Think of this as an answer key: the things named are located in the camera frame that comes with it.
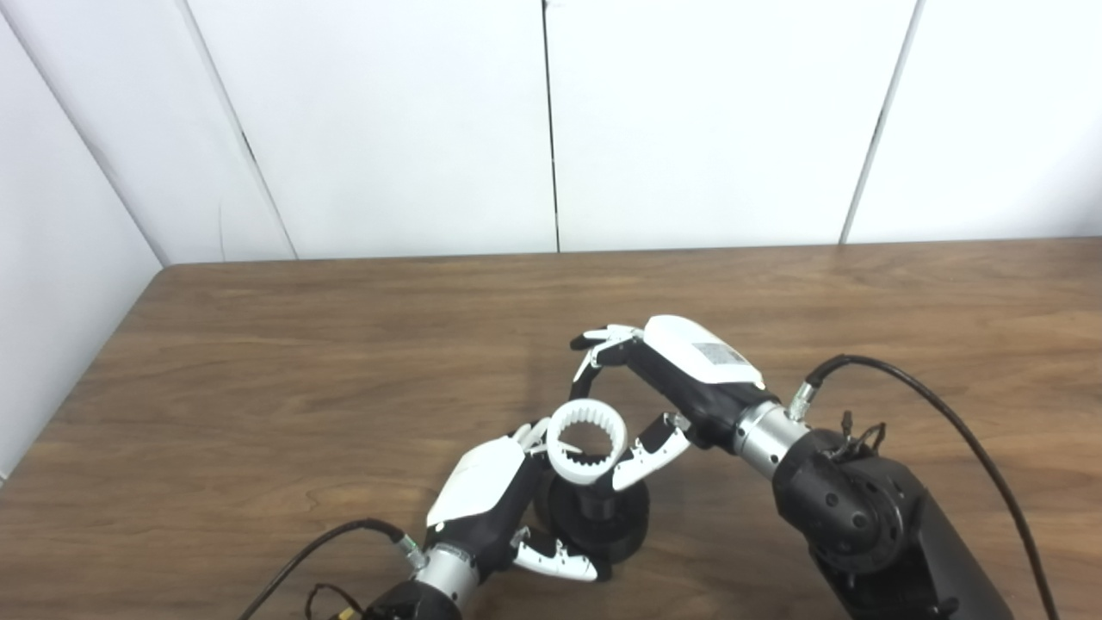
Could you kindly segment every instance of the sticker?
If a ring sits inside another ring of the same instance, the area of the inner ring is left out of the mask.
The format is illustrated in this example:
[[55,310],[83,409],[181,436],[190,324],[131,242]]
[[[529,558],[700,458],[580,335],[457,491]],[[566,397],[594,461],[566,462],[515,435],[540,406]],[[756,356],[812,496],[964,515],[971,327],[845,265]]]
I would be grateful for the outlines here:
[[726,365],[749,366],[746,358],[743,358],[737,351],[722,342],[698,342],[694,344],[693,347],[696,348],[696,351],[703,353],[704,357],[707,358],[707,361],[715,367],[723,367]]

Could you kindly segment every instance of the white wall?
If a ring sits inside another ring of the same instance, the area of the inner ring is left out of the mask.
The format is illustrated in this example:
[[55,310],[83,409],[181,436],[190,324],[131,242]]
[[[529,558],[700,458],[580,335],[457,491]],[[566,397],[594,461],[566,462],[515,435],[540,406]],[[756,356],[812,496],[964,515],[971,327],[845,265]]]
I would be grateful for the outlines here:
[[191,7],[300,254],[554,251],[538,0]]
[[183,0],[0,0],[166,263],[292,258]]
[[1102,2],[928,2],[849,240],[1100,233]]
[[0,476],[160,269],[0,19]]
[[912,0],[553,0],[563,250],[835,242]]

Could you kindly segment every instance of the wood grain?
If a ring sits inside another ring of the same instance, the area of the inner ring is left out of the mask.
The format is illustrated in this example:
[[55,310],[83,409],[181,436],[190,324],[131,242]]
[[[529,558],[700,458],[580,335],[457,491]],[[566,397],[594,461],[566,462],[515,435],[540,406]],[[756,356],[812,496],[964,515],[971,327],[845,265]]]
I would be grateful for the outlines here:
[[[788,395],[846,351],[958,409],[1016,490],[1066,620],[1102,609],[1102,239],[172,267],[0,493],[0,618],[234,618],[304,543],[372,515],[411,532],[456,459],[566,396],[566,342],[699,320]],[[666,404],[627,371],[595,396],[638,433]],[[867,370],[811,417],[888,423],[1019,619],[1040,606],[964,444]],[[719,452],[650,480],[645,548],[605,585],[496,576],[468,617],[841,620],[767,483]],[[370,535],[318,552],[258,618],[334,581],[406,574]]]

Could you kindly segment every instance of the wires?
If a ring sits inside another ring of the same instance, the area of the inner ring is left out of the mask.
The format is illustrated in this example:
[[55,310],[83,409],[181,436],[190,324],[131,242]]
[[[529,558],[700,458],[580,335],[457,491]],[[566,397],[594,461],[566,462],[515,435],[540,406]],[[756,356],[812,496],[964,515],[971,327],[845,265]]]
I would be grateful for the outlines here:
[[1052,590],[1048,586],[1048,577],[1045,576],[1045,568],[1040,564],[1040,553],[1037,551],[1037,543],[1034,542],[1033,533],[1029,531],[1029,524],[1026,523],[1026,516],[1022,512],[1022,507],[1018,505],[1018,501],[1014,498],[1014,493],[1011,491],[1009,485],[1000,474],[998,468],[995,467],[995,461],[991,459],[987,452],[983,449],[980,440],[975,438],[975,435],[969,429],[964,421],[961,420],[949,405],[946,404],[937,394],[934,394],[929,388],[922,385],[917,379],[910,377],[904,371],[888,365],[887,362],[882,362],[875,358],[865,358],[863,356],[838,356],[827,360],[822,365],[811,371],[808,374],[804,383],[810,385],[812,389],[818,390],[823,380],[825,380],[831,373],[841,369],[842,367],[847,367],[850,365],[857,365],[861,367],[868,367],[871,369],[876,369],[884,373],[887,373],[897,380],[906,383],[911,390],[917,392],[919,396],[926,399],[926,401],[933,405],[933,409],[941,413],[949,421],[949,424],[953,425],[964,442],[972,448],[972,453],[975,454],[975,458],[980,460],[980,465],[983,469],[987,471],[987,476],[995,483],[998,489],[998,493],[1003,497],[1003,501],[1006,502],[1006,508],[1011,511],[1011,516],[1014,519],[1014,525],[1018,530],[1018,535],[1022,536],[1022,544],[1026,548],[1026,556],[1029,557],[1029,567],[1033,569],[1034,579],[1037,581],[1037,590],[1040,592],[1041,603],[1045,606],[1045,613],[1048,616],[1049,620],[1059,620],[1060,616],[1056,610],[1056,601],[1052,598]]
[[287,576],[290,575],[296,566],[302,564],[302,561],[306,559],[310,554],[314,553],[318,547],[328,543],[333,539],[356,530],[374,530],[375,532],[380,532],[386,534],[390,539],[390,542],[395,544],[399,544],[406,539],[404,532],[399,530],[397,526],[378,519],[360,519],[358,521],[349,521],[344,525],[338,525],[315,539],[312,543],[303,547],[301,552],[294,554],[294,557],[292,557],[283,566],[283,568],[280,568],[279,573],[272,577],[272,580],[269,581],[262,590],[260,590],[260,594],[257,595],[257,598],[253,599],[251,603],[249,603],[249,607],[245,608],[245,611],[241,612],[238,620],[248,620],[249,618],[252,618],[252,614],[256,613],[257,609],[259,609],[260,606],[268,600],[268,597],[272,596],[272,592],[274,592],[276,589],[279,588],[280,584],[287,579]]
[[306,616],[306,620],[314,620],[314,597],[316,597],[317,592],[322,590],[332,590],[338,597],[344,599],[345,605],[348,606],[347,609],[358,613],[359,616],[364,614],[364,608],[359,606],[359,601],[357,601],[348,592],[334,586],[333,584],[315,584],[314,588],[310,590],[310,596],[306,597],[306,608],[303,610]]

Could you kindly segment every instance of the white gear ring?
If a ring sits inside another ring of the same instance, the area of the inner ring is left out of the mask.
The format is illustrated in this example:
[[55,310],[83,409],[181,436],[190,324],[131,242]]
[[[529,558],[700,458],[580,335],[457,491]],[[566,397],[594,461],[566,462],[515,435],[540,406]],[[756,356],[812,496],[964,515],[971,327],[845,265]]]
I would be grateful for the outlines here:
[[[608,434],[613,447],[599,463],[580,464],[570,458],[566,449],[559,443],[559,435],[563,429],[577,423],[598,426]],[[611,406],[593,399],[577,399],[555,410],[551,424],[548,425],[547,445],[548,459],[555,474],[568,482],[588,486],[611,470],[624,454],[627,448],[627,427],[624,426],[624,418]]]

